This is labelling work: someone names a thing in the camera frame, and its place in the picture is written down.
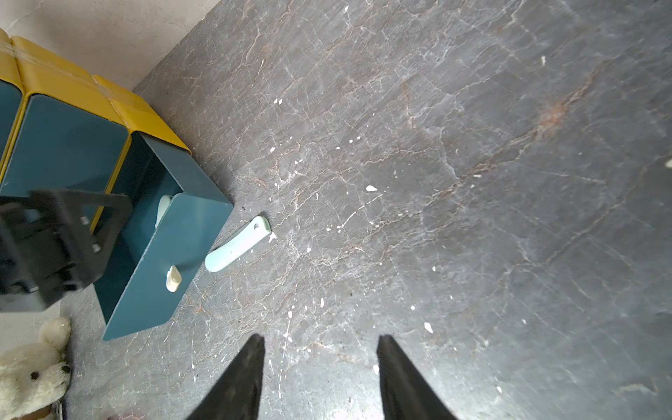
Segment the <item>teal drawer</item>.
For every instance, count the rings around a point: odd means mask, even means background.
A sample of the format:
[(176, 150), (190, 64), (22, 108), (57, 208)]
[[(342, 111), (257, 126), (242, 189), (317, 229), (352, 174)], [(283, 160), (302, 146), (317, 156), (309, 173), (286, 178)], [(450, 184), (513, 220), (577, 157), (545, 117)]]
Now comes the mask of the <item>teal drawer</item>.
[(128, 131), (49, 96), (35, 94), (14, 143), (1, 184), (3, 196), (70, 189), (102, 194)]
[(0, 154), (4, 155), (22, 102), (20, 89), (5, 80), (0, 82)]
[[(94, 283), (104, 341), (168, 322), (234, 208), (189, 152), (139, 131), (113, 191), (133, 212)], [(163, 195), (173, 200), (156, 228)]]

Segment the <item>yellow drawer cabinet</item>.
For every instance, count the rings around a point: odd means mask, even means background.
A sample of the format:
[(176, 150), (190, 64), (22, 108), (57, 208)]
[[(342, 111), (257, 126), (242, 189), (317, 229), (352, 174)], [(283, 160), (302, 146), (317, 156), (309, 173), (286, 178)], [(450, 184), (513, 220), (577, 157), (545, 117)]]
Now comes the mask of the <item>yellow drawer cabinet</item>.
[(186, 149), (185, 143), (140, 96), (61, 56), (19, 36), (1, 34), (1, 81), (17, 86), (23, 98), (12, 134), (1, 155), (1, 184), (12, 150), (19, 134), (28, 101), (42, 95), (121, 124), (128, 131), (106, 191), (113, 190), (124, 159), (131, 147), (131, 136), (139, 131), (159, 140)]

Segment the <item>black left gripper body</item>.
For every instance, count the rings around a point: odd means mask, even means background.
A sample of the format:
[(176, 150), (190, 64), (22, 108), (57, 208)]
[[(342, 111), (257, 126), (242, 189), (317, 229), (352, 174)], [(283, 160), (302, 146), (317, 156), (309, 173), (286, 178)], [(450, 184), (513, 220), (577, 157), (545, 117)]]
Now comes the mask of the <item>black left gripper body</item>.
[(1, 198), (1, 311), (39, 313), (84, 288), (76, 245), (82, 196)]

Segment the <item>mint knife vertical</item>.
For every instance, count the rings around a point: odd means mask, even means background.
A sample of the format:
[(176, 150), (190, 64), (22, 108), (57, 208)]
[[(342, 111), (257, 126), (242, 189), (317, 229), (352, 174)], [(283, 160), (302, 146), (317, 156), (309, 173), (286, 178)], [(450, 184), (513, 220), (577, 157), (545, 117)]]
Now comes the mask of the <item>mint knife vertical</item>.
[(171, 195), (163, 195), (159, 199), (159, 204), (157, 206), (157, 216), (156, 216), (156, 222), (155, 222), (155, 227), (158, 227), (162, 219), (164, 218), (169, 206), (171, 205), (171, 202), (173, 200), (173, 197)]

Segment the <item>mint knife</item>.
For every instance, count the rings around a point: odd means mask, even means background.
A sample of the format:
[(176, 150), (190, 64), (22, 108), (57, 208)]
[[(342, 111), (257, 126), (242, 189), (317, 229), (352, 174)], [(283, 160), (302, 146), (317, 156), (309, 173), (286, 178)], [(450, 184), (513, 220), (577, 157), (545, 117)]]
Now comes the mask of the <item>mint knife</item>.
[(224, 270), (271, 233), (271, 225), (268, 220), (262, 215), (257, 215), (233, 236), (229, 237), (222, 246), (206, 256), (206, 269), (210, 272)]

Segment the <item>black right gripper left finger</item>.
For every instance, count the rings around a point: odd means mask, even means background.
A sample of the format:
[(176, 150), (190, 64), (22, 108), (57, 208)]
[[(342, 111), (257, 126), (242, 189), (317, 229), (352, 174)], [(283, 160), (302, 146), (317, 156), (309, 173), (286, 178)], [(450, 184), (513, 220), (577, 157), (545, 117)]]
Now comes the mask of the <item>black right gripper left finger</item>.
[(264, 357), (264, 337), (252, 334), (187, 419), (257, 419), (263, 387)]

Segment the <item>teal top drawer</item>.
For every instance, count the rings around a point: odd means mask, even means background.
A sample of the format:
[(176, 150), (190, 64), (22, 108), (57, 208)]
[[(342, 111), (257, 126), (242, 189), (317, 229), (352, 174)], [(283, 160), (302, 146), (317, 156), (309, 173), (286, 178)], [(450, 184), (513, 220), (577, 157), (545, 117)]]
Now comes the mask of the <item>teal top drawer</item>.
[(5, 80), (0, 82), (0, 154), (4, 155), (22, 102), (20, 89)]

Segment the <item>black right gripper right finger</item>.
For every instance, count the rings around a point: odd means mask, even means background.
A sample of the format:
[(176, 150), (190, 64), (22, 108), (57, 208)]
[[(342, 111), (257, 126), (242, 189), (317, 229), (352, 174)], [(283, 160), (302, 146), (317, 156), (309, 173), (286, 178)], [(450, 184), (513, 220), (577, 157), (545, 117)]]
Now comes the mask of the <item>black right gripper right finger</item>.
[(457, 419), (393, 336), (379, 337), (376, 354), (385, 419)]

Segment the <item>teal bottom drawer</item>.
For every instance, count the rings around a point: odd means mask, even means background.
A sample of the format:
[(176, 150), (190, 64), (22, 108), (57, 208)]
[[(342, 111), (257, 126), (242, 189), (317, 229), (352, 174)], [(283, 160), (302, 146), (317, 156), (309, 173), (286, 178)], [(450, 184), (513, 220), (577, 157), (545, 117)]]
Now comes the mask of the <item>teal bottom drawer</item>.
[[(168, 322), (234, 208), (189, 152), (139, 131), (113, 191), (133, 212), (94, 283), (104, 341)], [(173, 200), (156, 228), (163, 195)]]

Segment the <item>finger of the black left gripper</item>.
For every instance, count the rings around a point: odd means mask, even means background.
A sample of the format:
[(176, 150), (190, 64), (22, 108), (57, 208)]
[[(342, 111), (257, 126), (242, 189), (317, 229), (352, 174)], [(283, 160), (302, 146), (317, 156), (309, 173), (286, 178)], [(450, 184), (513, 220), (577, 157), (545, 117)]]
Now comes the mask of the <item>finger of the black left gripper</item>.
[[(131, 198), (79, 190), (36, 190), (30, 192), (30, 199), (45, 214), (45, 222), (65, 248), (65, 284), (88, 286), (101, 278), (131, 216)], [(99, 229), (93, 228), (93, 220), (86, 215), (89, 208), (111, 211)]]

